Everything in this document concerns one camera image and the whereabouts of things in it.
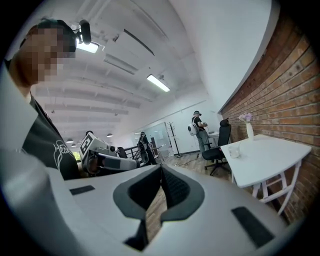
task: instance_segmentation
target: glass cup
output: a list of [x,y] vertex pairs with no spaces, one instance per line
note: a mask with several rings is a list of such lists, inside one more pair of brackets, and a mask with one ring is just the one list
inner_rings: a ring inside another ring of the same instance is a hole
[[240,156],[240,150],[238,146],[229,146],[228,150],[231,158],[238,158]]

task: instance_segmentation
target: white wall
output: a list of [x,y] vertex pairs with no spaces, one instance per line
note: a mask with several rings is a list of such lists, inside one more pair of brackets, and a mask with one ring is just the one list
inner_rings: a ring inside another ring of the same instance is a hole
[[[190,136],[188,124],[195,110],[202,113],[201,119],[208,124],[210,131],[219,130],[219,116],[213,112],[213,104],[209,100],[208,93],[203,85],[199,84],[189,88],[177,96],[169,96],[154,103],[146,103],[136,113],[131,114],[121,122],[121,127],[114,133],[114,145],[116,147],[135,146],[134,132],[142,128],[149,128],[160,123],[174,122],[174,134],[180,153],[199,150],[196,137]],[[178,153],[174,140],[171,137],[173,152]]]
[[196,54],[200,75],[218,112],[252,72],[275,29],[272,0],[170,0]]

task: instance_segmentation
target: white vase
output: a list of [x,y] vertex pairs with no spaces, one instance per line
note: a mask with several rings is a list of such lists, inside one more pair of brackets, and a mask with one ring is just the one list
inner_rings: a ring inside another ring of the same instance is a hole
[[250,141],[254,140],[254,130],[252,129],[251,123],[246,124],[246,133],[248,134],[248,138]]

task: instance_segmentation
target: white graphic on shirt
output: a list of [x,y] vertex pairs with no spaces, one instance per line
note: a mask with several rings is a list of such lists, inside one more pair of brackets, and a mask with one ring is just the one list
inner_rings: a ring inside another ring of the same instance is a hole
[[64,154],[69,154],[73,158],[75,158],[74,154],[72,154],[71,150],[65,145],[62,140],[57,140],[54,146],[53,158],[56,165],[56,168],[60,171],[60,163],[63,159]]

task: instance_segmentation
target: chair backrest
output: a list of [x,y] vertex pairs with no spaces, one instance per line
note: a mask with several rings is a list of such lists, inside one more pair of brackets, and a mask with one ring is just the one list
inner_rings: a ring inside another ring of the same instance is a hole
[[126,151],[125,151],[124,148],[121,147],[121,146],[118,147],[118,155],[119,155],[119,157],[121,157],[121,158],[128,158]]
[[231,134],[231,125],[229,124],[228,118],[220,122],[218,146],[224,146],[229,143]]

